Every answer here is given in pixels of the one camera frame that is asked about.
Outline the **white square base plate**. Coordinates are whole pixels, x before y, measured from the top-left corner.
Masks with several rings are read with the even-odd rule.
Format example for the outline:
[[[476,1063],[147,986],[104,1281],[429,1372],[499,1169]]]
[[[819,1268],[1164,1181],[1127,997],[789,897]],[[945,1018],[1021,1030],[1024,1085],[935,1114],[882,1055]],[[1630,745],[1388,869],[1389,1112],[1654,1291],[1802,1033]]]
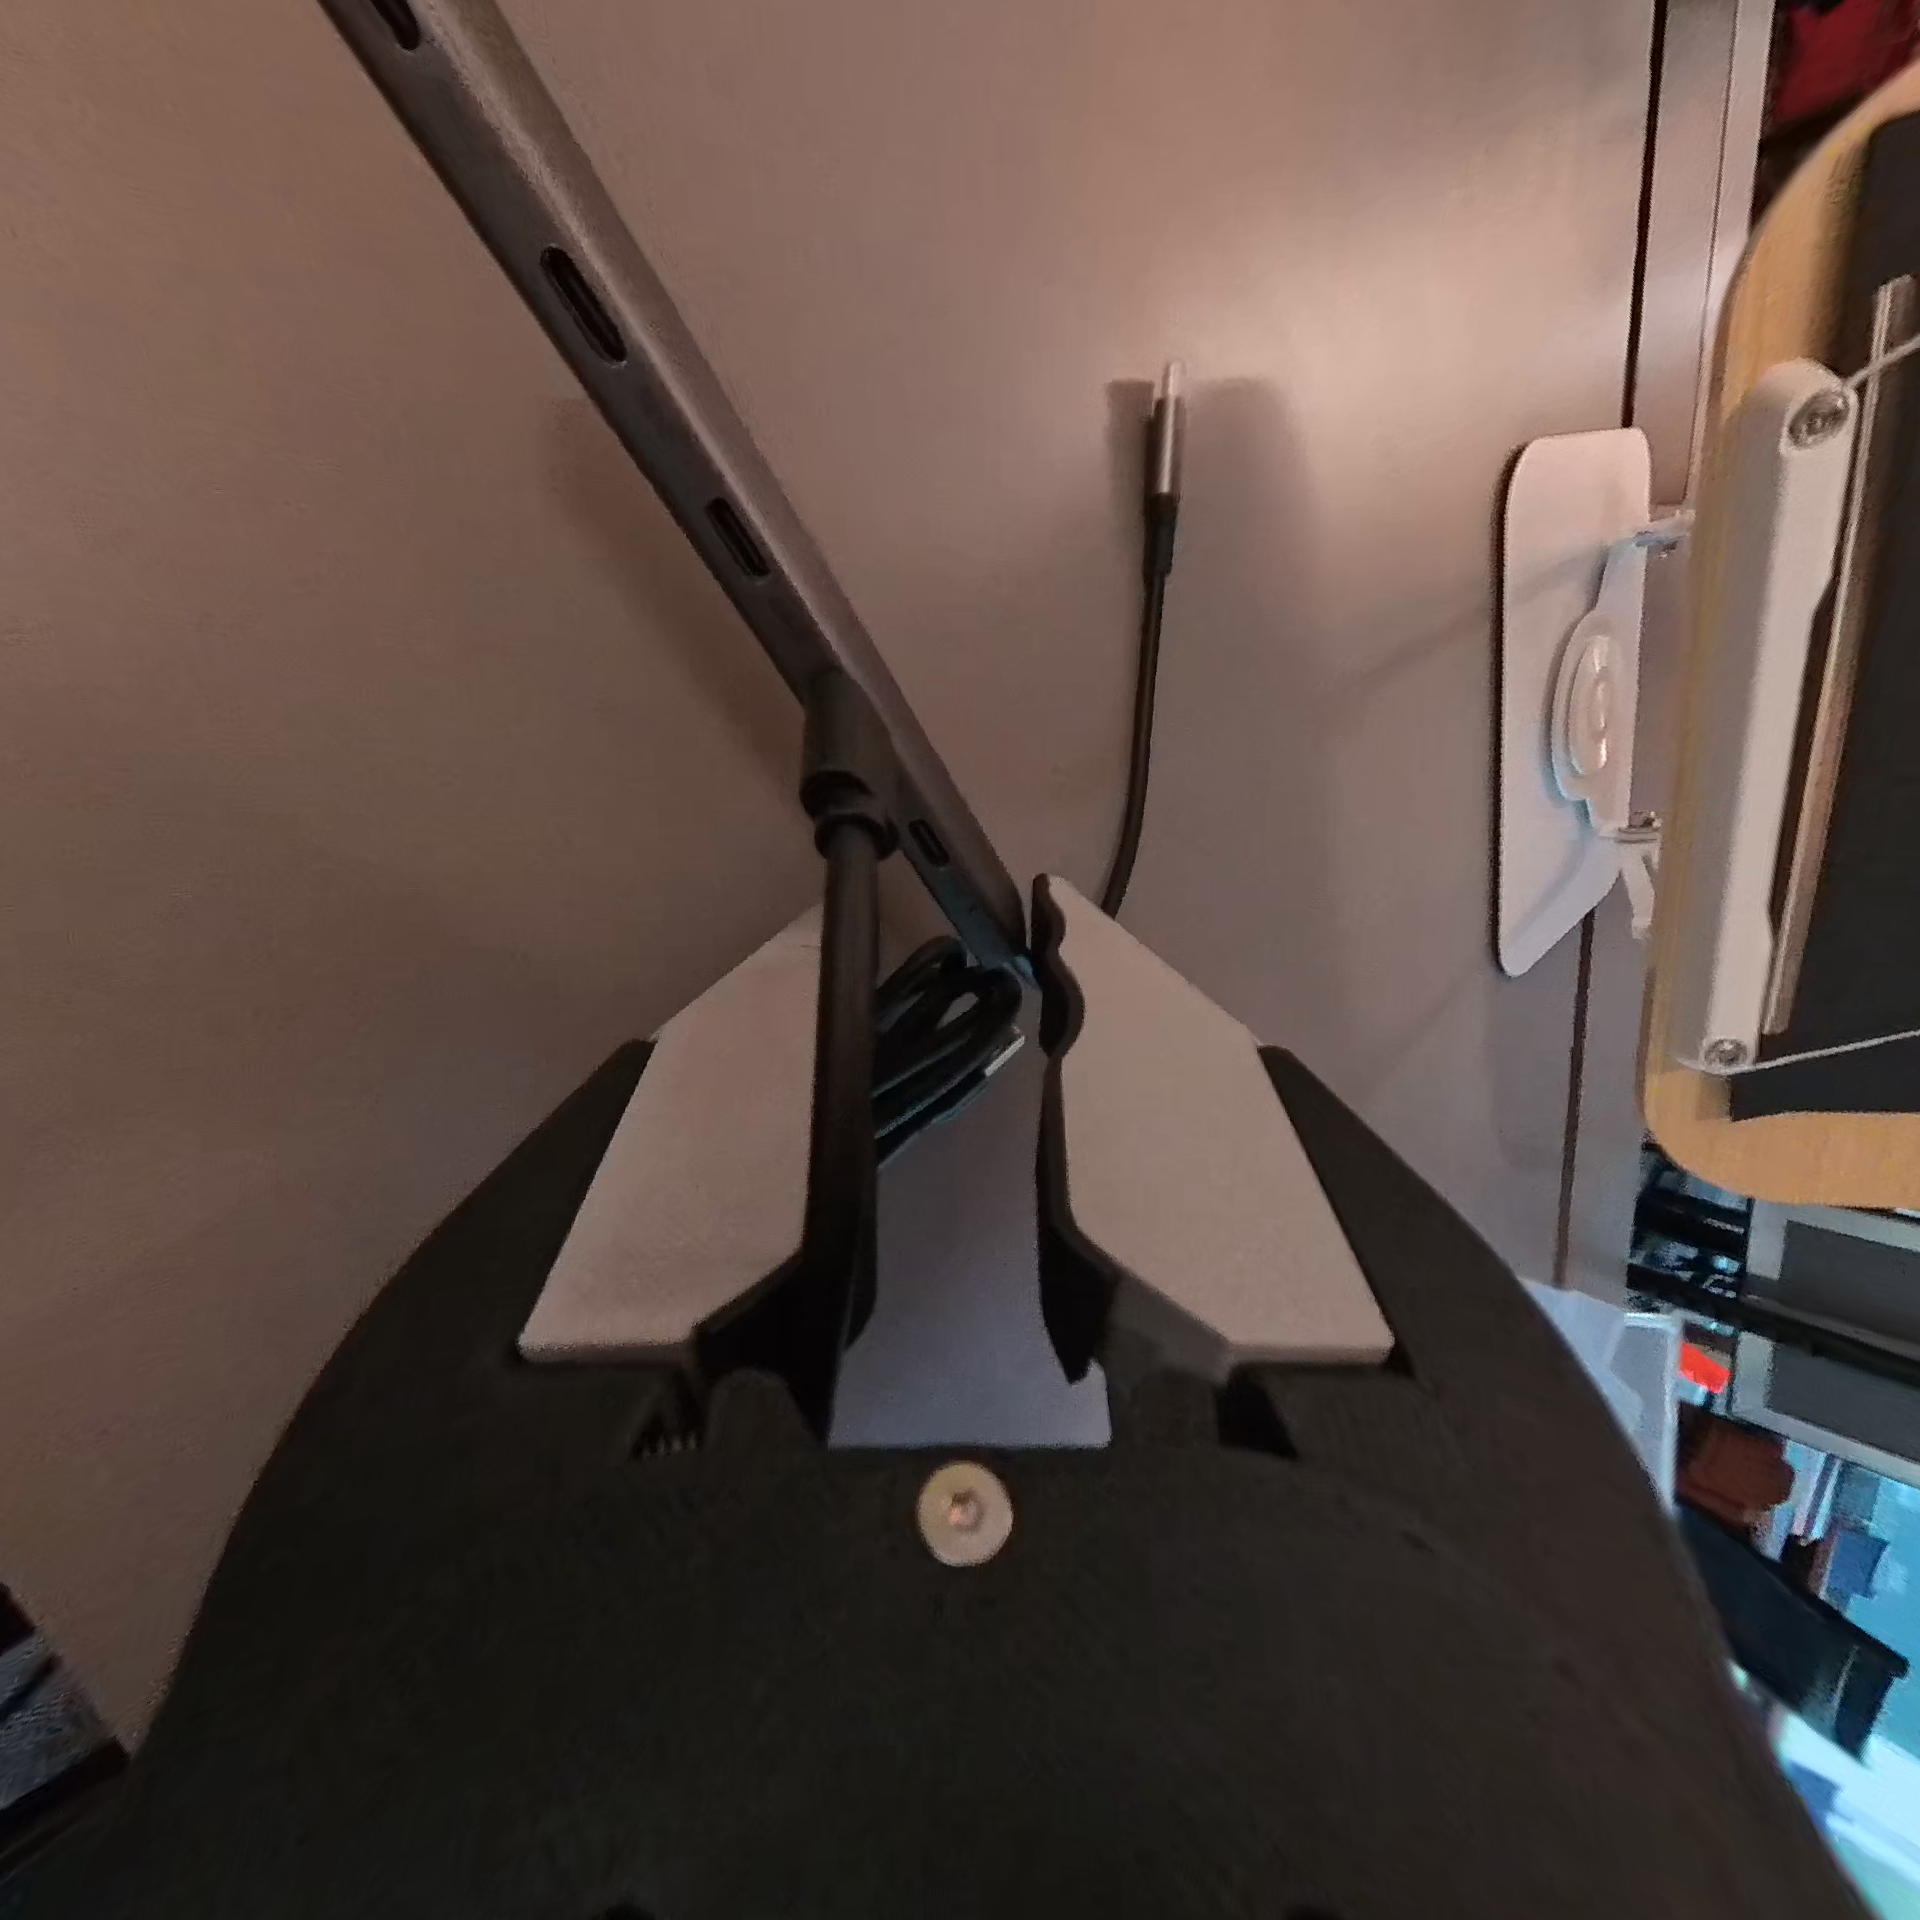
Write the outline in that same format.
[[[1506,478],[1498,540],[1493,930],[1506,978],[1537,965],[1619,886],[1615,857],[1551,778],[1547,706],[1606,548],[1651,516],[1640,427],[1547,436]]]

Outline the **black office chair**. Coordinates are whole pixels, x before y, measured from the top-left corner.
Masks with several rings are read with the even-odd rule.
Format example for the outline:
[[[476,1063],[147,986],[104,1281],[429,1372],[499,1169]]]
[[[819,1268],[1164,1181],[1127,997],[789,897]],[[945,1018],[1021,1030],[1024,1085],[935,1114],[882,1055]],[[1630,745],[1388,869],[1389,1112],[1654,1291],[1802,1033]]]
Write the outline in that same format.
[[[1812,1731],[1864,1759],[1908,1658],[1711,1515],[1680,1501],[1673,1523],[1734,1663]]]

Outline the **white plastic box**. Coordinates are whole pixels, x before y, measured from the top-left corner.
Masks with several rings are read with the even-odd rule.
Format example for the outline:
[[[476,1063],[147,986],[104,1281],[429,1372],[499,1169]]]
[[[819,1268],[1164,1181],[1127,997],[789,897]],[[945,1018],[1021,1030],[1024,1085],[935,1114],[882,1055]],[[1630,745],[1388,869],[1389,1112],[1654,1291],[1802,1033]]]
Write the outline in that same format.
[[[1615,1307],[1569,1287],[1527,1278],[1521,1285],[1609,1408],[1657,1499],[1671,1509],[1680,1430],[1678,1323],[1662,1312]]]

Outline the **dark red cloth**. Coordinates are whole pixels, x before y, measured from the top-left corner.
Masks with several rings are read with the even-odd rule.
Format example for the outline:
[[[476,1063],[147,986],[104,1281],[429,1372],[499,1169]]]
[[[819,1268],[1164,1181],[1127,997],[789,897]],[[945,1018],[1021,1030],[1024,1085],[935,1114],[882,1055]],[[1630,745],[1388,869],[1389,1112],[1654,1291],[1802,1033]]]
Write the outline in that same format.
[[[1774,5],[1763,131],[1843,113],[1916,56],[1916,2]]]

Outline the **black usb-c cable silver plug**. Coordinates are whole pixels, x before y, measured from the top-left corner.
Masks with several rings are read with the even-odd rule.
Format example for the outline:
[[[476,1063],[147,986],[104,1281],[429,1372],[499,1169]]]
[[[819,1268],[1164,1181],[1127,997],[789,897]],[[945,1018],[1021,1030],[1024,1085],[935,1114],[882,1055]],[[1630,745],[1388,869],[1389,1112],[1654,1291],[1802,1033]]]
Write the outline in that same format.
[[[1170,360],[1155,384],[1143,430],[1139,492],[1139,617],[1132,717],[1125,748],[1116,845],[1099,890],[1099,909],[1117,919],[1135,876],[1143,837],[1157,717],[1157,677],[1167,588],[1180,541],[1187,431],[1185,372]]]

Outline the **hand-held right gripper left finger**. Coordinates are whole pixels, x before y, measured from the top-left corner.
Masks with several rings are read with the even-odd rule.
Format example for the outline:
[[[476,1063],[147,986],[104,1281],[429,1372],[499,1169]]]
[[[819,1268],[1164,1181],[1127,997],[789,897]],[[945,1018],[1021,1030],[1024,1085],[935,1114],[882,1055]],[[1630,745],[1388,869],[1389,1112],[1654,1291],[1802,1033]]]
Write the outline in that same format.
[[[779,1381],[830,1435],[876,1291],[871,1149],[809,1236],[821,912],[808,907],[651,1036],[515,1339],[531,1366],[659,1370],[695,1410]]]

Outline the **white bracket on wooden board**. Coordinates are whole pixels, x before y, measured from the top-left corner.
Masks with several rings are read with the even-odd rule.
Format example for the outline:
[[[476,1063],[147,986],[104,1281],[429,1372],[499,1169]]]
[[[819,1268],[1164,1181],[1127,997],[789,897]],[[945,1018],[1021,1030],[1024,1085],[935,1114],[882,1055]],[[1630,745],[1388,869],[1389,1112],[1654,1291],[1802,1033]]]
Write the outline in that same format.
[[[1884,123],[1916,113],[1917,65],[1848,111],[1788,178],[1780,198],[1740,234],[1719,275],[1706,334],[1699,384],[1699,446],[1691,465],[1698,520],[1686,557],[1686,588],[1673,617],[1671,688],[1666,696],[1671,778],[1662,804],[1662,860],[1649,923],[1640,1046],[1640,1101],[1645,1129],[1686,1171],[1716,1188],[1784,1204],[1902,1207],[1916,1204],[1917,1117],[1913,1114],[1729,1116],[1725,1080],[1676,1053],[1682,938],[1687,912],[1703,901],[1708,849],[1699,826],[1710,788],[1711,692],[1710,617],[1723,600],[1718,579],[1723,536],[1716,530],[1721,489],[1721,421],[1762,372],[1816,348],[1838,309],[1842,229],[1857,198],[1864,147]]]

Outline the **brown seat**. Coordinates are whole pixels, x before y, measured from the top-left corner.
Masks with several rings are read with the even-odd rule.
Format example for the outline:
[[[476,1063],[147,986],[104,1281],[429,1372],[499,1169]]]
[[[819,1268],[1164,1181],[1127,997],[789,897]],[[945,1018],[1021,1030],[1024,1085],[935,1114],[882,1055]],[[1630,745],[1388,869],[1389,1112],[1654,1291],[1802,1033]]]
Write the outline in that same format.
[[[1721,1530],[1752,1539],[1795,1495],[1784,1442],[1706,1406],[1678,1408],[1676,1501]]]

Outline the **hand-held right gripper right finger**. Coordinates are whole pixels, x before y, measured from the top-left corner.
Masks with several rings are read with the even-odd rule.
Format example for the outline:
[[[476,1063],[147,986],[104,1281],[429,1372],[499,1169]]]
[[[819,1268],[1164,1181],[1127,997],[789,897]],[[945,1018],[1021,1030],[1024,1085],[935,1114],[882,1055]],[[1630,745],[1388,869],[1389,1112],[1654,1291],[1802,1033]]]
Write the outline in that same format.
[[[1062,876],[1030,890],[1041,1323],[1066,1379],[1382,1364],[1388,1319],[1256,1033]]]

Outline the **black plugged-in cable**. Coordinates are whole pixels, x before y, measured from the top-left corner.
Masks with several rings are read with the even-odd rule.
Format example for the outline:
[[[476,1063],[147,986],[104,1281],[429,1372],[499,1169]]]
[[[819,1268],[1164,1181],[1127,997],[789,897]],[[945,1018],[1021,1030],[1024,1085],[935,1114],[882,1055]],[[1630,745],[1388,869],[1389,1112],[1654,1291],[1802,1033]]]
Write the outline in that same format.
[[[862,688],[830,668],[805,692],[799,802],[824,863],[803,1278],[832,1362],[873,1287],[879,873],[897,845],[897,766]]]

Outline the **white round swivel joint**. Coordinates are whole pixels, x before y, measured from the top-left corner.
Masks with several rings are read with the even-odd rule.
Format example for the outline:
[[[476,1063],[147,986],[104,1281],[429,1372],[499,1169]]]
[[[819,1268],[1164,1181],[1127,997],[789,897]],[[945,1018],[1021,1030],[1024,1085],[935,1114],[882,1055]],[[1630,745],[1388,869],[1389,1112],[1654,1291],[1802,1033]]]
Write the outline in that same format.
[[[1601,555],[1595,597],[1567,634],[1547,699],[1547,768],[1583,831],[1612,851],[1630,935],[1645,944],[1657,906],[1663,817],[1634,805],[1645,570],[1680,552],[1695,512],[1673,505]]]

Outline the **grey laptop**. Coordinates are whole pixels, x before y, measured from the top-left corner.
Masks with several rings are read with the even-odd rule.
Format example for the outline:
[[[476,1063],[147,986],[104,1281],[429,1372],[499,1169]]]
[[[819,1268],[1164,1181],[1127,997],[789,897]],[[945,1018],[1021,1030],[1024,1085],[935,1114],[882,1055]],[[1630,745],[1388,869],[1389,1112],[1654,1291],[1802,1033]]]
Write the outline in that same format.
[[[896,766],[892,820],[972,958],[1028,969],[1019,887],[603,179],[492,2],[321,11],[736,613],[803,697],[838,669]]]

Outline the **grey mesh fabric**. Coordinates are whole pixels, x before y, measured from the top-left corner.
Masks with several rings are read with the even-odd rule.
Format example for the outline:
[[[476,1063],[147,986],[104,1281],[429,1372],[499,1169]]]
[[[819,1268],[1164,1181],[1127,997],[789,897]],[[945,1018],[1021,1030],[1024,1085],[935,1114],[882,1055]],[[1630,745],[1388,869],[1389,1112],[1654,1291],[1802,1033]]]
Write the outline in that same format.
[[[74,1671],[2,1589],[4,1830],[59,1811],[116,1778],[126,1759]]]

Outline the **white metal bracket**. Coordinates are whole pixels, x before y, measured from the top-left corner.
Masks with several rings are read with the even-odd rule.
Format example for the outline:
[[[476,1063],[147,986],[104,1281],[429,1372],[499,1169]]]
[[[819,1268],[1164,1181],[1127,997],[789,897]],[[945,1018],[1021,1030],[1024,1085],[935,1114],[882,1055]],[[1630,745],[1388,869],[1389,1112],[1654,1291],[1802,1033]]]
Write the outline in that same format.
[[[1793,1018],[1833,811],[1859,516],[1859,390],[1795,355],[1723,415],[1691,518],[1683,792],[1657,930],[1663,1050],[1718,1081],[1770,1070]]]

